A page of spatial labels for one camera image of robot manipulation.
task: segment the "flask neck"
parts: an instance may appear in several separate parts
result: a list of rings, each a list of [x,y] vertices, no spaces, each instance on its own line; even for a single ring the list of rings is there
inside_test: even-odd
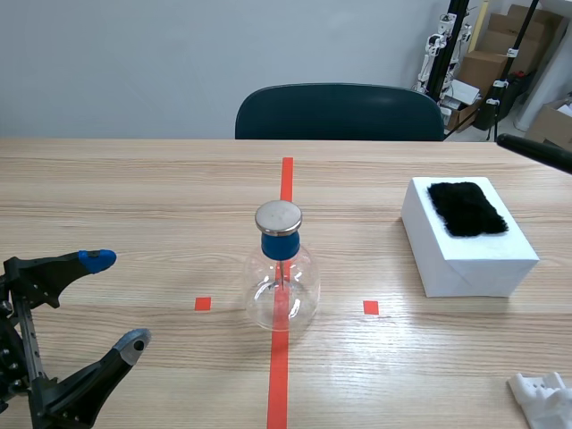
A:
[[[292,259],[299,249],[300,235],[297,231],[282,237],[262,234],[262,253],[274,261]]]

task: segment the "silver lid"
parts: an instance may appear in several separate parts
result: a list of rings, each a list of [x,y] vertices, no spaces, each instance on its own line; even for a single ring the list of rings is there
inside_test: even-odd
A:
[[[298,230],[302,224],[302,211],[290,201],[269,201],[258,208],[255,220],[264,234],[284,237]]]

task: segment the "round-bottom flask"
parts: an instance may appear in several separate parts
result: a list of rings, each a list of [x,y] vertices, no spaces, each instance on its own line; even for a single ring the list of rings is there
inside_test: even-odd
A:
[[[317,310],[320,273],[300,245],[302,212],[288,201],[270,201],[257,210],[261,246],[244,265],[244,299],[248,315],[274,331],[304,329]]]

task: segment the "dark blue chair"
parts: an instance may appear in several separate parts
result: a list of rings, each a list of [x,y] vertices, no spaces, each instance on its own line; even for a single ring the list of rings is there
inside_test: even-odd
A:
[[[240,107],[236,139],[442,141],[441,110],[418,92],[317,83],[260,89]]]

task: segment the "wooden table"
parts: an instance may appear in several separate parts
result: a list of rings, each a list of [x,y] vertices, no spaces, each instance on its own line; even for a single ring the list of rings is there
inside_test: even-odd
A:
[[[525,428],[506,380],[572,376],[570,176],[489,143],[0,140],[2,260],[119,254],[35,310],[48,374],[153,332],[96,428],[266,428],[271,333],[240,273],[283,156],[322,270],[315,321],[290,335],[289,428]],[[421,175],[491,179],[542,260],[511,299],[425,297],[400,220]],[[27,401],[0,426],[29,427]]]

